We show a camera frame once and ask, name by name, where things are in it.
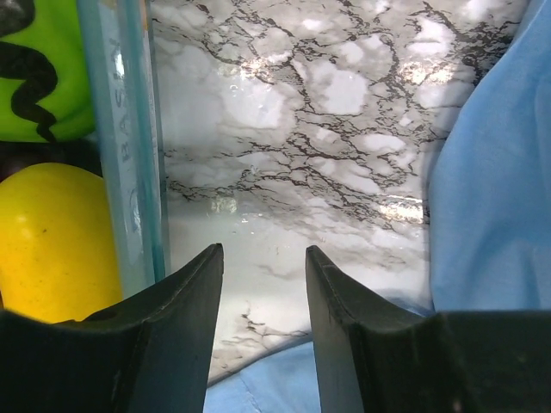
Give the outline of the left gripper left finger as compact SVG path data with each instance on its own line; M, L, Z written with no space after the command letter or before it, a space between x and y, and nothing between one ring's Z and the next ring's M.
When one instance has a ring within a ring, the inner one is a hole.
M2 311L2 411L202 411L223 273L215 243L81 322Z

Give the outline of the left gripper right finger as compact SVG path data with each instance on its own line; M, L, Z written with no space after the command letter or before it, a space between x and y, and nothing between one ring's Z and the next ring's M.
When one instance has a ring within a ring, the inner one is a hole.
M547 412L548 311L403 309L306 250L324 412Z

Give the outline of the light blue button shirt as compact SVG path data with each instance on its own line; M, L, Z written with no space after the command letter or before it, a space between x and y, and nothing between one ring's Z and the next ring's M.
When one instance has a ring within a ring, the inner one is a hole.
M463 107L428 191L432 310L550 314L550 4L529 4ZM207 391L207 412L324 412L313 340Z

